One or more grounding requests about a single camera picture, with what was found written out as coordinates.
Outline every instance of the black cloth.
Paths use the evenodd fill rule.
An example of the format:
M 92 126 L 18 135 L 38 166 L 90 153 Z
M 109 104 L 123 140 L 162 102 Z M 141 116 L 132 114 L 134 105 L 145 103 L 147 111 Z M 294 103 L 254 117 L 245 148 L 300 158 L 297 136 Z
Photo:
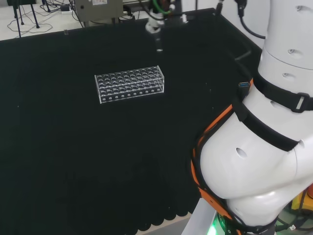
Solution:
M 132 235 L 194 210 L 194 139 L 245 81 L 225 51 L 260 57 L 212 13 L 168 20 L 162 53 L 145 20 L 0 42 L 0 234 Z M 95 74 L 156 65 L 165 93 L 99 104 Z

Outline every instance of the orange strap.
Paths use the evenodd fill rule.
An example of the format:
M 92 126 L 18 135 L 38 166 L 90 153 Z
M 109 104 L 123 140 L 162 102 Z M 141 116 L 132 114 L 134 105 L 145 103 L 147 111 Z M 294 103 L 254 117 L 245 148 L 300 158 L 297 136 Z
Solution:
M 232 110 L 232 105 L 229 105 L 204 131 L 204 134 L 206 134 L 207 132 L 209 132 L 225 115 L 227 115 L 231 110 Z M 198 147 L 201 143 L 201 141 L 203 140 L 204 135 L 199 139 L 198 142 Z M 196 153 L 195 150 L 193 150 L 193 157 L 196 157 Z M 195 172 L 195 167 L 191 161 L 191 172 L 192 172 L 192 176 L 194 178 L 194 181 L 197 183 L 197 185 L 199 185 L 199 182 L 197 180 L 196 177 L 196 172 Z M 198 187 L 201 197 L 206 200 L 221 216 L 226 216 L 229 219 L 232 219 L 232 217 L 228 214 L 228 212 L 223 208 L 223 206 L 215 200 L 214 197 L 212 197 L 211 195 L 209 195 L 206 191 L 202 190 L 200 187 Z

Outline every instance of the white floor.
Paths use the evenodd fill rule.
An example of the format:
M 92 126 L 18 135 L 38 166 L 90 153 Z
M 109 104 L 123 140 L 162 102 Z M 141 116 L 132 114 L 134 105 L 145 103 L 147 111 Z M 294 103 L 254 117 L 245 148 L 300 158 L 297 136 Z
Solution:
M 24 25 L 21 25 L 20 19 L 19 19 L 19 23 L 20 23 L 21 32 L 22 31 L 25 32 L 25 33 L 21 33 L 22 37 L 36 35 L 36 34 L 43 34 L 45 33 L 45 31 L 49 30 L 50 28 L 51 29 L 47 31 L 46 33 L 63 31 L 65 29 L 69 30 L 69 29 L 81 28 L 81 25 L 79 24 L 79 22 L 76 21 L 72 17 L 71 14 L 63 15 L 60 11 L 49 14 L 40 8 L 40 4 L 34 4 L 33 6 L 34 6 L 34 10 L 36 11 L 36 17 L 37 17 L 38 23 L 43 24 L 43 25 L 40 25 L 40 28 L 36 28 L 36 25 L 32 23 L 32 21 L 35 22 L 35 20 L 34 20 L 33 13 L 31 12 L 30 5 L 23 5 L 26 15 L 32 21 L 28 17 L 23 15 L 24 10 L 23 8 L 21 8 L 22 19 L 23 19 Z M 134 16 L 136 19 L 138 18 L 138 14 L 139 12 L 134 13 Z M 143 19 L 146 17 L 147 17 L 147 14 L 143 11 L 140 11 L 139 18 Z M 13 7 L 12 6 L 0 7 L 0 40 L 18 38 L 19 33 L 17 32 L 17 30 L 18 30 L 18 26 L 17 26 L 17 22 L 14 19 Z

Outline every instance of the electrical box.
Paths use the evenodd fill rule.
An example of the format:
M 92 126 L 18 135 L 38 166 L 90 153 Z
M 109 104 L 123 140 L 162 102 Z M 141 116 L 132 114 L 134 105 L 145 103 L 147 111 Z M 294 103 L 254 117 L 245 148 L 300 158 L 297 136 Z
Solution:
M 123 0 L 75 0 L 75 9 L 82 22 L 122 17 Z

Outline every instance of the green led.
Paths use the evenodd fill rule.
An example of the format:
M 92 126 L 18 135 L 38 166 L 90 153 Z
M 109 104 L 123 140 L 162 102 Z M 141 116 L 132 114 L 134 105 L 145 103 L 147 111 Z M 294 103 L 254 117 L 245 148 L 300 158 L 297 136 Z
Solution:
M 209 231 L 207 232 L 207 235 L 216 235 L 216 229 L 214 225 L 210 227 Z

